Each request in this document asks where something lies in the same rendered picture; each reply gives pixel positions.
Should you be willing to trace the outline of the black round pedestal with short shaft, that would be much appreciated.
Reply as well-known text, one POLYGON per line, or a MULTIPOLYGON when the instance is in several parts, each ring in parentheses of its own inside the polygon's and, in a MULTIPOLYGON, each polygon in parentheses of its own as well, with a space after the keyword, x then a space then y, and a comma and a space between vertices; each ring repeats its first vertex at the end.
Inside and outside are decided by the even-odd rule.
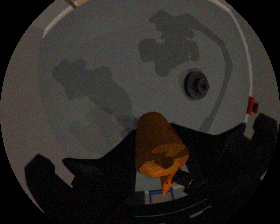
POLYGON ((206 92, 210 88, 205 74, 197 71, 187 74, 184 82, 185 92, 189 94, 189 97, 195 99, 205 97, 206 92))

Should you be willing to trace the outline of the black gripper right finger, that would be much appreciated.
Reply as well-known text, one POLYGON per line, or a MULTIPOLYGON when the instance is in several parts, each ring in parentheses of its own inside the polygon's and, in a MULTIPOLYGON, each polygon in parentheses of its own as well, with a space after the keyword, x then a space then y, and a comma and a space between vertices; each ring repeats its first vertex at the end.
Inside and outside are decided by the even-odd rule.
POLYGON ((187 149, 189 149, 189 158, 186 161, 186 168, 189 169, 190 177, 196 187, 207 182, 206 177, 212 172, 212 169, 219 163, 219 159, 225 149, 231 146, 236 138, 244 134, 246 123, 241 123, 235 128, 227 129, 221 134, 207 134, 195 131, 195 129, 179 126, 179 124, 170 123, 171 127, 180 136, 187 149))

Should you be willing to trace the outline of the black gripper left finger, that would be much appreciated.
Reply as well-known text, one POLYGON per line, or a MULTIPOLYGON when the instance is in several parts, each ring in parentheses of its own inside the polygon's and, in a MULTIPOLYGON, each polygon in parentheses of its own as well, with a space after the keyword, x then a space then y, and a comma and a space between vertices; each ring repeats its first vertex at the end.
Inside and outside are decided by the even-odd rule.
POLYGON ((62 164, 74 176, 109 184, 126 201, 135 201, 135 142, 136 129, 127 133, 120 144, 110 149, 105 156, 95 159, 64 158, 62 164))

